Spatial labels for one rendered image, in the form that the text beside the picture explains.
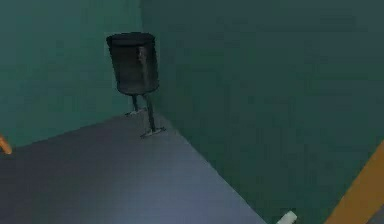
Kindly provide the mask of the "black bin on legs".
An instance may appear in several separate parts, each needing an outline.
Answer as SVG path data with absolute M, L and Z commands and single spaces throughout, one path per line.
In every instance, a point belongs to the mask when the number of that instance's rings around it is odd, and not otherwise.
M 159 73 L 155 36 L 147 32 L 112 34 L 106 37 L 117 90 L 132 98 L 133 111 L 147 112 L 149 130 L 141 135 L 147 138 L 165 131 L 157 127 L 150 94 L 159 88 Z

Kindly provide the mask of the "white cylinder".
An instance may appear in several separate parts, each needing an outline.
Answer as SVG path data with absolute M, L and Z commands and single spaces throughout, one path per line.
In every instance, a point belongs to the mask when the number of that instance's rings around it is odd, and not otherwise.
M 297 215 L 293 211 L 288 211 L 276 222 L 276 224 L 294 224 L 296 220 Z

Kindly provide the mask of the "orange wooden furniture leg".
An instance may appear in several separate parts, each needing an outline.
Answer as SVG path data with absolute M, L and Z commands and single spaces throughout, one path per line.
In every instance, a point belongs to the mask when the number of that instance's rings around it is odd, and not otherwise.
M 12 147 L 2 135 L 0 135 L 0 148 L 7 155 L 12 153 Z

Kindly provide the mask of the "orange wooden door frame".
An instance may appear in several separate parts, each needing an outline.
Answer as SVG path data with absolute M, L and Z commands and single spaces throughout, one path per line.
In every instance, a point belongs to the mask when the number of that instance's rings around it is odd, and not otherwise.
M 384 140 L 324 224 L 368 224 L 384 205 Z

